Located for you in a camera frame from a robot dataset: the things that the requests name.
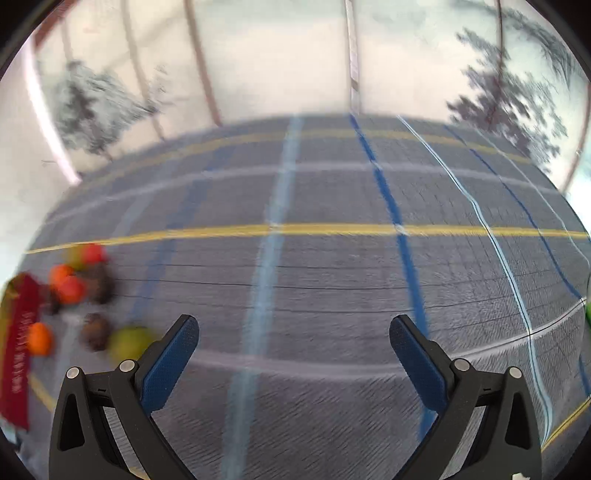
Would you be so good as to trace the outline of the dark brown dried fruit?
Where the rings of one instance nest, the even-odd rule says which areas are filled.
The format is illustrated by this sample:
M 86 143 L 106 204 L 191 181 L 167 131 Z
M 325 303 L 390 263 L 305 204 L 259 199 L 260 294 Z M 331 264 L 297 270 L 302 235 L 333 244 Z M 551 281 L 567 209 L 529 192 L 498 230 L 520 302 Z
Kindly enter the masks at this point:
M 105 351 L 112 333 L 111 322 L 100 313 L 88 314 L 82 324 L 79 338 L 92 352 Z

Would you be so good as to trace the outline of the small orange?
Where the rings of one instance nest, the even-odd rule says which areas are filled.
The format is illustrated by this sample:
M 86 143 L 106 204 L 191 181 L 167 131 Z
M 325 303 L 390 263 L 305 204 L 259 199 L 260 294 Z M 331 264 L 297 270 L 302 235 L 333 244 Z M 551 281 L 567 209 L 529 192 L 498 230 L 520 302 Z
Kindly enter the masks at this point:
M 54 336 L 43 322 L 33 323 L 27 334 L 27 347 L 32 356 L 48 357 L 53 351 Z

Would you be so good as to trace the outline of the orange red tomato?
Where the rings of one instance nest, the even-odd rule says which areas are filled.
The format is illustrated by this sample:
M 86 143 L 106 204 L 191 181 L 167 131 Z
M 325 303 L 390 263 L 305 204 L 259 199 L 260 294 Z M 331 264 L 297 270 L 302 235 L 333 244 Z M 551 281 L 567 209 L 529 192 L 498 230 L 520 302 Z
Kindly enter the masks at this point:
M 86 297 L 85 283 L 77 276 L 67 276 L 57 285 L 57 295 L 63 305 L 79 304 Z

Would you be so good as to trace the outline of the dark brown mangosteen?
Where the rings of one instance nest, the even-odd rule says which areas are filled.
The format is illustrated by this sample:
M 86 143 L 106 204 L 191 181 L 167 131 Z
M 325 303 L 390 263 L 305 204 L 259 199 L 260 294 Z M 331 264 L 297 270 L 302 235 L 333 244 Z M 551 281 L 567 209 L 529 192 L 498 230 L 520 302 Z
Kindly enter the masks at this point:
M 90 266 L 82 273 L 88 299 L 96 304 L 109 303 L 115 296 L 116 281 L 110 268 L 103 263 Z

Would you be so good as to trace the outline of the red gold metal tin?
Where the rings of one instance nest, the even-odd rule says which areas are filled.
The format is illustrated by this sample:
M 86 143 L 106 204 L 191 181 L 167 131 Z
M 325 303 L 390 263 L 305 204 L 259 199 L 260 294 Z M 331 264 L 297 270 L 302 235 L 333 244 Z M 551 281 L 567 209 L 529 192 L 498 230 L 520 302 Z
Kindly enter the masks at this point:
M 30 353 L 28 333 L 38 321 L 40 284 L 21 272 L 5 285 L 1 299 L 1 417 L 27 431 L 28 374 Z

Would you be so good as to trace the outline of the orange tangerine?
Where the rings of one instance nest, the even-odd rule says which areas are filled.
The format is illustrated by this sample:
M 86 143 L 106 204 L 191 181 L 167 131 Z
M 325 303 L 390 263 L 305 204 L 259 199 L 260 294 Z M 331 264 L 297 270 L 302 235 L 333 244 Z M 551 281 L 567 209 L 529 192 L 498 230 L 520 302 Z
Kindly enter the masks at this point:
M 58 289 L 61 283 L 75 274 L 75 270 L 67 264 L 54 265 L 49 272 L 49 286 Z

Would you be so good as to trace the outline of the yellow green tomato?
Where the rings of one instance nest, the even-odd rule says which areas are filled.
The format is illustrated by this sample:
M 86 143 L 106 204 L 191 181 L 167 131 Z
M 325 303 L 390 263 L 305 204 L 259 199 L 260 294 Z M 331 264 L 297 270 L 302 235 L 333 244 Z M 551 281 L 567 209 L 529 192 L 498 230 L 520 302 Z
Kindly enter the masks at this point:
M 83 271 L 86 268 L 84 248 L 84 245 L 74 245 L 65 252 L 65 263 L 74 271 Z

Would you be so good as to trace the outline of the grey plaid tablecloth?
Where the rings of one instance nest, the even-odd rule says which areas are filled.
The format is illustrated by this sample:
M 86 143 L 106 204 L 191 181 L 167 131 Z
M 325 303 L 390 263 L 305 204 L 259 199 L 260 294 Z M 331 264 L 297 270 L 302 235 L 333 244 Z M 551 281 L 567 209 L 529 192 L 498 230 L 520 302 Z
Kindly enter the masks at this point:
M 200 340 L 158 427 L 199 479 L 389 479 L 433 416 L 390 347 L 409 315 L 449 355 L 520 367 L 543 474 L 590 425 L 586 230 L 507 141 L 388 117 L 184 136 L 88 176 L 21 260 L 102 244 L 113 324 Z

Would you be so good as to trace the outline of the painted folding screen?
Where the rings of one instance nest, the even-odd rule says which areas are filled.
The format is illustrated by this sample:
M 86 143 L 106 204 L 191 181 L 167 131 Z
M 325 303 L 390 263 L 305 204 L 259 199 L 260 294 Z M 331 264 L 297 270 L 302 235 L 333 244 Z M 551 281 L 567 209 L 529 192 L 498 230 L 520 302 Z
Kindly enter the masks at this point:
M 590 82 L 525 1 L 64 1 L 24 51 L 68 178 L 252 119 L 408 115 L 509 139 L 590 183 Z

